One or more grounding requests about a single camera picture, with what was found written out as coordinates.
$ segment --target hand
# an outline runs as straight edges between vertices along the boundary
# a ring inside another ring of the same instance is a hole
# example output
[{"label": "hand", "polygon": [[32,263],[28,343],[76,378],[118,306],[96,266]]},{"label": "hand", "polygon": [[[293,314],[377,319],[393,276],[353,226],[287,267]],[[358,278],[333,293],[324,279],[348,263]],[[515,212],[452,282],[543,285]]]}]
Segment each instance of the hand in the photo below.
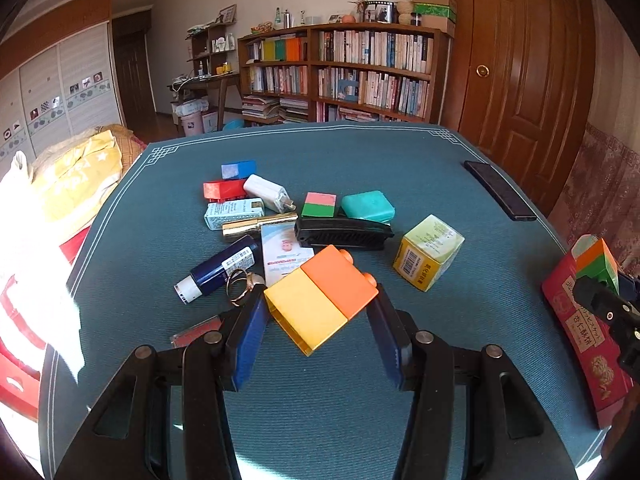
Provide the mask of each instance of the hand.
[{"label": "hand", "polygon": [[625,402],[622,404],[620,411],[616,413],[611,422],[611,428],[607,432],[602,444],[602,458],[606,460],[611,455],[611,451],[625,433],[626,427],[629,425],[631,415],[640,405],[640,384],[636,384],[626,395]]}]

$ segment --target yellow box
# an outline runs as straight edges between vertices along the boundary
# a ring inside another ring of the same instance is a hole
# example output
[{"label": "yellow box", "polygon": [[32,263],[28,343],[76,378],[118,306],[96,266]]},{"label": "yellow box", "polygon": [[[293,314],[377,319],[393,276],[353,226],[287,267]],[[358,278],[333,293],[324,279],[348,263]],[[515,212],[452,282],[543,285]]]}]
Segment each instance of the yellow box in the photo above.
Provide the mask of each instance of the yellow box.
[{"label": "yellow box", "polygon": [[264,297],[271,315],[307,356],[347,323],[300,268],[267,288]]},{"label": "yellow box", "polygon": [[449,269],[465,238],[434,215],[402,237],[394,269],[422,291]]}]

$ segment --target orange round object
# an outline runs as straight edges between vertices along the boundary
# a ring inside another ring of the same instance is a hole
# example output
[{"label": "orange round object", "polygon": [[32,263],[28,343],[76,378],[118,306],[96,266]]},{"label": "orange round object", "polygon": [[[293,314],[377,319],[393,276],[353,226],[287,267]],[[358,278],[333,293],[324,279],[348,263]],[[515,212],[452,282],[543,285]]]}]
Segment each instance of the orange round object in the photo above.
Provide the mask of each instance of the orange round object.
[{"label": "orange round object", "polygon": [[344,256],[344,259],[347,260],[350,264],[353,264],[353,257],[349,254],[349,251],[340,249],[340,254]]},{"label": "orange round object", "polygon": [[378,286],[378,282],[371,274],[369,274],[368,272],[363,272],[362,275],[371,285]]}]

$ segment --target black hair clip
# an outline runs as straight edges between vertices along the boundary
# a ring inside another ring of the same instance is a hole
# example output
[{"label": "black hair clip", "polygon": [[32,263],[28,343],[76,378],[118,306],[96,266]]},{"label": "black hair clip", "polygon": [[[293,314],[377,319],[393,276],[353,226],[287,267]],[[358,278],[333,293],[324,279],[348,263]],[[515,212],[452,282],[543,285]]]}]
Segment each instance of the black hair clip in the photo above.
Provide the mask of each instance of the black hair clip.
[{"label": "black hair clip", "polygon": [[296,238],[302,247],[327,247],[381,251],[394,232],[387,224],[357,218],[300,217]]}]

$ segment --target blue tube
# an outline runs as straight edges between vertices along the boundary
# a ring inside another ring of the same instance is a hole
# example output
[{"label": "blue tube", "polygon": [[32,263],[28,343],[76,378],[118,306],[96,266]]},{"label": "blue tube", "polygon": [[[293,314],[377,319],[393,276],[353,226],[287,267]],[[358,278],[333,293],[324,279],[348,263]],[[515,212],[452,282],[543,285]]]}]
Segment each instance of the blue tube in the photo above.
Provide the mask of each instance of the blue tube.
[{"label": "blue tube", "polygon": [[206,262],[193,267],[190,274],[174,286],[175,291],[184,303],[191,303],[225,285],[233,270],[246,270],[260,263],[261,259],[260,245],[251,236],[245,235]]}]

